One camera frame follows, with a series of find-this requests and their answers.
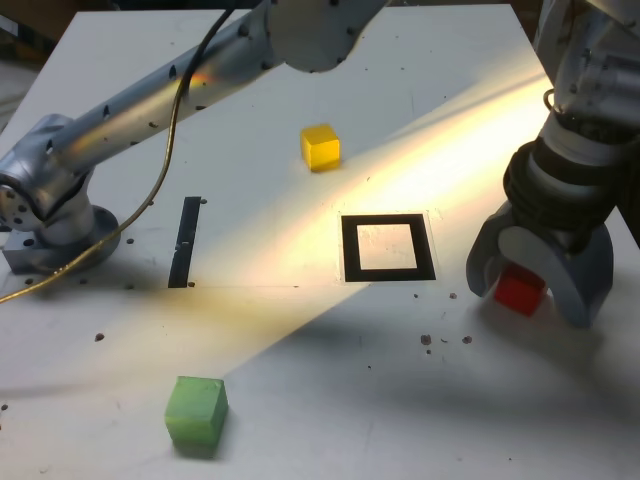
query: cable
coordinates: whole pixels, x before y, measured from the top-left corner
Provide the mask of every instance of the cable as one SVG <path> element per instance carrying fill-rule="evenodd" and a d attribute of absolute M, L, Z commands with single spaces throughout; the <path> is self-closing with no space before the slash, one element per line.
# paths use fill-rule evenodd
<path fill-rule="evenodd" d="M 45 278 L 41 282 L 38 282 L 27 288 L 23 288 L 22 290 L 19 290 L 15 293 L 5 295 L 4 297 L 0 298 L 0 303 L 5 303 L 5 302 L 8 302 L 9 300 L 13 300 L 15 298 L 21 297 L 22 295 L 26 295 L 27 293 L 35 292 L 36 290 L 39 290 L 43 287 L 46 287 L 47 285 L 50 285 L 51 283 L 53 283 L 63 275 L 66 275 L 71 270 L 73 270 L 78 265 L 80 265 L 90 255 L 97 252 L 102 247 L 104 247 L 105 244 L 109 243 L 111 240 L 113 240 L 118 235 L 120 235 L 127 227 L 129 227 L 133 222 L 135 222 L 138 219 L 138 217 L 140 217 L 140 215 L 142 215 L 142 213 L 147 209 L 147 207 L 149 206 L 149 203 L 155 198 L 156 194 L 158 193 L 158 190 L 160 190 L 160 187 L 162 186 L 162 183 L 164 182 L 164 179 L 167 176 L 167 172 L 169 171 L 169 165 L 171 165 L 171 156 L 173 155 L 173 144 L 174 144 L 175 135 L 176 135 L 176 125 L 178 123 L 178 110 L 180 108 L 180 101 L 182 100 L 182 96 L 185 94 L 185 92 L 188 91 L 189 84 L 191 82 L 191 77 L 193 76 L 196 69 L 198 68 L 200 61 L 202 60 L 202 55 L 205 49 L 207 48 L 207 46 L 209 45 L 209 42 L 211 42 L 211 39 L 213 38 L 213 36 L 218 32 L 218 30 L 220 30 L 220 27 L 222 27 L 224 22 L 231 16 L 234 10 L 235 10 L 234 8 L 229 8 L 225 10 L 224 13 L 220 16 L 220 18 L 216 20 L 216 23 L 214 23 L 211 29 L 207 32 L 205 37 L 202 39 L 202 42 L 198 46 L 198 49 L 193 54 L 193 57 L 191 57 L 191 61 L 189 62 L 189 65 L 187 66 L 187 69 L 185 70 L 184 75 L 180 80 L 180 84 L 178 85 L 176 96 L 174 97 L 174 100 L 173 100 L 173 107 L 171 109 L 171 120 L 169 122 L 169 135 L 167 138 L 167 148 L 164 155 L 164 163 L 162 164 L 162 169 L 160 170 L 160 174 L 158 175 L 158 179 L 156 180 L 155 185 L 149 192 L 149 195 L 147 195 L 147 198 L 145 198 L 144 202 L 142 202 L 142 205 L 140 205 L 138 209 L 135 212 L 133 212 L 133 214 L 129 218 L 127 218 L 124 222 L 122 222 L 122 224 L 120 224 L 120 226 L 118 226 L 118 228 L 116 228 L 113 232 L 111 232 L 109 235 L 102 238 L 98 243 L 94 244 L 93 246 L 91 246 L 90 248 L 82 252 L 80 255 L 74 258 L 71 262 L 66 264 L 64 267 L 59 268 L 52 275 Z"/>
<path fill-rule="evenodd" d="M 544 92 L 544 95 L 542 97 L 542 101 L 544 102 L 544 106 L 547 107 L 549 109 L 549 111 L 553 110 L 553 105 L 551 105 L 551 102 L 549 102 L 549 97 L 551 95 L 553 95 L 554 92 L 555 92 L 555 89 L 554 88 L 550 88 L 549 90 Z"/>

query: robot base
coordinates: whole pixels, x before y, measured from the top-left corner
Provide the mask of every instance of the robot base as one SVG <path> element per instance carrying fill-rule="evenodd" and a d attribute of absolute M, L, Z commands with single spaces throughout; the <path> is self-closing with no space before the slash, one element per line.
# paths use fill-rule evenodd
<path fill-rule="evenodd" d="M 45 245 L 33 232 L 12 231 L 2 252 L 11 271 L 16 275 L 52 274 L 118 227 L 118 220 L 108 210 L 94 206 L 93 213 L 95 223 L 91 233 L 79 242 L 69 245 Z M 120 235 L 91 255 L 79 269 L 86 269 L 104 261 L 114 252 L 119 243 Z"/>

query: red cube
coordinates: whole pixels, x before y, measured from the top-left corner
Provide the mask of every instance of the red cube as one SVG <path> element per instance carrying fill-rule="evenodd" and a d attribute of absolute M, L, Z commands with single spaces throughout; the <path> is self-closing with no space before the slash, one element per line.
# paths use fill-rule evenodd
<path fill-rule="evenodd" d="M 530 317 L 546 293 L 544 280 L 512 263 L 502 272 L 494 298 L 505 307 Z"/>

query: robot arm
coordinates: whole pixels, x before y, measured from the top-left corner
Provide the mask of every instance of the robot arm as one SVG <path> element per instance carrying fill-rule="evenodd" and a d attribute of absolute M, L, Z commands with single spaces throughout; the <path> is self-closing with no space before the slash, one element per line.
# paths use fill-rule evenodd
<path fill-rule="evenodd" d="M 387 0 L 264 0 L 208 45 L 179 120 L 287 63 L 306 72 L 340 64 Z M 48 115 L 0 159 L 0 223 L 13 229 L 4 255 L 15 273 L 51 273 L 117 227 L 87 197 L 95 166 L 169 125 L 195 48 L 78 119 Z M 117 246 L 102 248 L 99 261 Z"/>
<path fill-rule="evenodd" d="M 467 262 L 486 295 L 514 263 L 542 278 L 570 323 L 591 325 L 613 282 L 604 226 L 640 132 L 640 5 L 592 0 L 558 71 L 540 136 L 512 158 L 509 201 L 482 227 Z"/>

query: table surface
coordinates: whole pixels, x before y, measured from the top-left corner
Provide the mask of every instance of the table surface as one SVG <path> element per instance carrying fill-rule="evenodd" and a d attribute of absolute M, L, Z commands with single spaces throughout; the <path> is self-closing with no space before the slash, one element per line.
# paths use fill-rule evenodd
<path fill-rule="evenodd" d="M 76 117 L 182 53 L 216 15 L 79 14 L 0 152 L 43 115 Z M 618 212 L 614 288 L 590 331 L 551 301 L 525 319 L 466 287 L 548 87 L 509 6 L 387 9 L 334 71 L 281 67 L 181 123 L 155 205 L 123 238 L 134 243 L 2 306 L 0 477 L 638 478 L 640 256 Z M 343 166 L 311 174 L 298 135 L 323 122 Z M 128 216 L 165 141 L 99 166 L 92 201 Z M 186 196 L 207 199 L 196 286 L 169 290 Z M 424 213 L 437 280 L 345 283 L 339 218 L 367 213 Z M 25 279 L 0 265 L 3 293 Z M 212 460 L 171 445 L 178 375 L 226 382 Z"/>

